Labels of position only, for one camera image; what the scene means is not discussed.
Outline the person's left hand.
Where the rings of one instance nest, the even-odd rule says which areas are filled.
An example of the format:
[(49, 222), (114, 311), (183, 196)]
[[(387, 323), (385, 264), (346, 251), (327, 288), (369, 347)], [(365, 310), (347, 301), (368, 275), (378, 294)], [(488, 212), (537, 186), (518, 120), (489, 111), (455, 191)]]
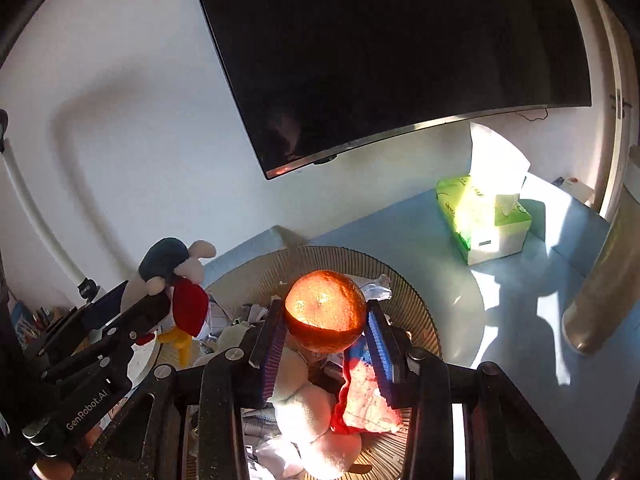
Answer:
[(77, 465), (89, 453), (102, 432), (102, 428), (96, 425), (75, 445), (73, 463), (59, 457), (39, 457), (32, 466), (32, 476), (42, 480), (70, 480)]

